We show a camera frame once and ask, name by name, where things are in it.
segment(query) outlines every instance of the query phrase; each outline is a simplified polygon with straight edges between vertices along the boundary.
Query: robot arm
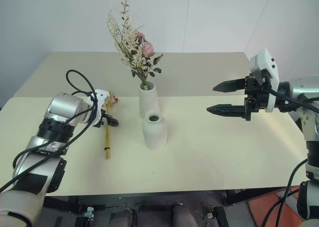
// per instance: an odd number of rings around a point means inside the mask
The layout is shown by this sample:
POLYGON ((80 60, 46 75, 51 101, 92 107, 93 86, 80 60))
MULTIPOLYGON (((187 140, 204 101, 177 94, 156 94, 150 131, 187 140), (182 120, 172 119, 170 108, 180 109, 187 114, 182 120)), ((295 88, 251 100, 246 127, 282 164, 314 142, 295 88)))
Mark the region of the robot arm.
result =
POLYGON ((306 176, 310 179, 300 185, 298 212, 304 219, 319 219, 319 76, 279 82, 277 64, 264 49, 251 59, 248 76, 222 82, 213 88, 221 92, 240 89, 247 95, 243 106, 220 104, 208 107, 207 111, 220 116, 242 117, 247 121, 252 112, 260 109, 266 112, 272 112, 274 108, 281 112, 297 111, 308 149, 306 176))
MULTIPOLYGON (((66 93, 55 96, 37 134, 31 138, 26 153, 20 156, 13 177, 60 150, 68 143, 78 123, 91 122, 91 125, 100 127, 103 124, 102 118, 105 117, 105 112, 101 108, 110 95, 107 91, 96 90, 96 96, 96 115, 91 115, 93 110, 87 111, 93 105, 91 97, 84 101, 66 93)), ((65 155, 67 150, 68 148, 65 148, 59 155, 54 155, 29 171, 19 178, 10 190, 0 194, 0 226, 34 226, 46 193, 56 191, 61 183, 66 161, 60 155, 65 155)))

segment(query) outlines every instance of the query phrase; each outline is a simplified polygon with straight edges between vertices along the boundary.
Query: white vase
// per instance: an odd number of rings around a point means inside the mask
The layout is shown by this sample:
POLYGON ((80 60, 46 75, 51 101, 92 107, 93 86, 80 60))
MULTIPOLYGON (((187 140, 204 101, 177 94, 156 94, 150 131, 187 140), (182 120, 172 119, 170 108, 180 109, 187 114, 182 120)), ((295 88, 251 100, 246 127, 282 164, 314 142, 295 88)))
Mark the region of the white vase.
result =
POLYGON ((148 111, 142 123, 142 131, 146 146, 160 149, 167 141, 167 122, 158 111, 148 111))
POLYGON ((139 101, 140 101, 140 115, 142 118, 150 111, 160 112, 160 101, 158 98, 158 92, 153 82, 148 81, 148 90, 143 90, 143 85, 140 85, 139 89, 139 101))

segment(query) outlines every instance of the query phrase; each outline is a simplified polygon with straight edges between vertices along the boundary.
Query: pink rose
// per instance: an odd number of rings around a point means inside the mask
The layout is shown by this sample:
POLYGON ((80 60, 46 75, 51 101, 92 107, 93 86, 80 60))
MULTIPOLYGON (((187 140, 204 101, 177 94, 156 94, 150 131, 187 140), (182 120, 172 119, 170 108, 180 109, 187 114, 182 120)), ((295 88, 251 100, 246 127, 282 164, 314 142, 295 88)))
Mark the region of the pink rose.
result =
POLYGON ((145 37, 144 34, 141 33, 141 32, 139 32, 139 31, 136 33, 136 36, 137 36, 138 38, 140 38, 140 37, 141 37, 141 38, 144 38, 144 37, 145 37))
POLYGON ((148 41, 143 42, 142 56, 149 58, 155 54, 152 44, 148 41))

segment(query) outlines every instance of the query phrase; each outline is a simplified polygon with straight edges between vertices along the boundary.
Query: white wall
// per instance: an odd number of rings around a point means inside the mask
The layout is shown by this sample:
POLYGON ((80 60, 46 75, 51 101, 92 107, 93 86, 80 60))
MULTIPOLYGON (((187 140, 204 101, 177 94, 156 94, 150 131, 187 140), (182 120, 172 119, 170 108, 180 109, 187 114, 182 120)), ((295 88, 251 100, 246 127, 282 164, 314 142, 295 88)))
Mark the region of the white wall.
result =
MULTIPOLYGON (((0 0, 0 106, 50 51, 115 51, 106 17, 119 1, 0 0)), ((132 0, 130 12, 158 52, 245 51, 250 57, 266 46, 289 77, 301 66, 305 75, 317 67, 317 3, 132 0)))
POLYGON ((319 0, 269 0, 245 53, 251 58, 264 47, 282 81, 319 75, 319 0))

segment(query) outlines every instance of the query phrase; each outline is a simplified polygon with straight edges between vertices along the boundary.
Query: flower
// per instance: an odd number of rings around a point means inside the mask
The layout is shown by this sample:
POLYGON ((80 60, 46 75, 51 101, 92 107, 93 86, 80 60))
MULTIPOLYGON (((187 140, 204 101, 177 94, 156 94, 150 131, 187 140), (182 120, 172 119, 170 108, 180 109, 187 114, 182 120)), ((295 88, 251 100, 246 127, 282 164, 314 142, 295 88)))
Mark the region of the flower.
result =
POLYGON ((135 28, 128 16, 128 1, 121 2, 123 11, 121 12, 122 23, 118 23, 111 12, 107 18, 107 26, 115 42, 116 49, 122 54, 124 65, 130 70, 132 77, 137 76, 143 86, 147 89, 148 75, 155 77, 155 73, 161 73, 160 68, 154 68, 158 64, 163 54, 151 60, 155 55, 152 44, 145 40, 145 35, 135 28))
POLYGON ((152 44, 148 41, 143 42, 142 56, 146 58, 150 58, 151 56, 154 56, 154 55, 155 55, 155 52, 154 52, 154 48, 152 44))
POLYGON ((139 31, 136 33, 136 36, 137 36, 138 38, 140 38, 140 37, 141 37, 141 38, 144 38, 144 37, 145 37, 145 35, 144 35, 143 33, 139 32, 139 31))

